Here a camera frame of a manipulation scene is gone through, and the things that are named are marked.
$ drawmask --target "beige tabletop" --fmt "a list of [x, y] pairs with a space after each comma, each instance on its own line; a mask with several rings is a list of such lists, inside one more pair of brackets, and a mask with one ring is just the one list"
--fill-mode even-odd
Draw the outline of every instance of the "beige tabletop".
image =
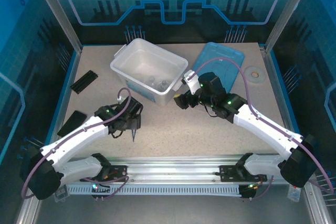
[[[242, 69], [256, 66], [267, 73], [257, 43], [224, 44], [245, 54]], [[192, 67], [205, 44], [159, 45], [188, 60]], [[92, 70], [98, 78], [80, 94], [71, 92], [65, 121], [74, 110], [88, 116], [99, 107], [116, 103], [122, 88], [117, 74], [110, 68], [114, 54], [121, 46], [85, 46], [80, 58], [77, 81]], [[248, 83], [253, 106], [276, 123], [283, 125], [275, 96], [268, 77], [262, 84]], [[243, 79], [238, 76], [231, 93], [246, 97]], [[161, 107], [132, 92], [144, 106], [142, 125], [132, 142], [131, 131], [118, 139], [111, 135], [95, 141], [77, 157], [101, 153], [106, 157], [163, 157], [163, 156], [214, 156], [227, 154], [274, 153], [275, 151], [251, 132], [220, 118], [210, 118], [200, 109], [181, 110], [174, 102]]]

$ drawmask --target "glass panel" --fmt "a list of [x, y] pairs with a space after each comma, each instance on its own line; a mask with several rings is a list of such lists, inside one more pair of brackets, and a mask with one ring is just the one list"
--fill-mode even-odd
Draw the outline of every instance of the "glass panel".
[[329, 169], [336, 154], [334, 5], [335, 0], [301, 0], [274, 47], [299, 130], [319, 139]]
[[14, 223], [21, 158], [46, 140], [73, 49], [45, 0], [0, 6], [0, 222]]
[[286, 1], [60, 0], [83, 44], [264, 43]]

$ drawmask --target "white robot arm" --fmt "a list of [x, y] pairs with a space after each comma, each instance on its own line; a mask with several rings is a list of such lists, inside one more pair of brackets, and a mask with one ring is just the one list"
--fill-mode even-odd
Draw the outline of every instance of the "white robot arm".
[[276, 175], [282, 176], [294, 186], [303, 187], [317, 169], [314, 161], [292, 141], [294, 138], [318, 157], [318, 143], [311, 135], [303, 138], [302, 135], [283, 128], [252, 107], [256, 115], [253, 114], [245, 99], [236, 94], [226, 93], [219, 77], [213, 72], [198, 77], [190, 70], [184, 75], [182, 82], [188, 85], [189, 90], [174, 98], [181, 109], [197, 105], [207, 106], [218, 117], [254, 133], [279, 153], [279, 155], [245, 154], [236, 164], [234, 171], [240, 174], [242, 179], [244, 174]]
[[[141, 127], [143, 105], [134, 98], [130, 99], [129, 105], [119, 117], [106, 123], [120, 113], [126, 104], [127, 100], [124, 100], [121, 104], [103, 106], [86, 123], [58, 141], [43, 146], [40, 150], [28, 148], [20, 170], [23, 181], [27, 179], [38, 162], [44, 159], [28, 183], [28, 187], [38, 199], [46, 199], [60, 186], [83, 178], [104, 181], [126, 175], [126, 167], [112, 166], [99, 153], [86, 159], [69, 162], [78, 152], [97, 139], [108, 134], [117, 138], [125, 130], [137, 130]], [[116, 131], [120, 131], [121, 134], [114, 136]]]

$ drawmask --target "white plastic container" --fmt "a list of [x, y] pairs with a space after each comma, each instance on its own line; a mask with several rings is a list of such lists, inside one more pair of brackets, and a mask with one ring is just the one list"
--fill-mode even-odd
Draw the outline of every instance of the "white plastic container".
[[[140, 38], [124, 45], [110, 65], [123, 84], [161, 106], [165, 106], [180, 88], [187, 66], [186, 59]], [[149, 77], [154, 77], [156, 82], [155, 85], [151, 83], [151, 87], [147, 82]], [[162, 81], [169, 86], [160, 92]]]

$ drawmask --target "blue tray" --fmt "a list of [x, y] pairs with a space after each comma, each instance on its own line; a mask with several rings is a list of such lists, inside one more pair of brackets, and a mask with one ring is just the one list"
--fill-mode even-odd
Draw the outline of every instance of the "blue tray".
[[[193, 70], [196, 71], [206, 61], [218, 57], [230, 58], [241, 67], [245, 55], [238, 50], [225, 47], [217, 43], [209, 42], [205, 45], [203, 51], [196, 60], [193, 66]], [[220, 78], [223, 87], [228, 93], [231, 91], [233, 83], [235, 82], [238, 75], [238, 69], [236, 66], [225, 60], [216, 60], [207, 64], [197, 75], [200, 76], [207, 72], [215, 73], [215, 75]]]

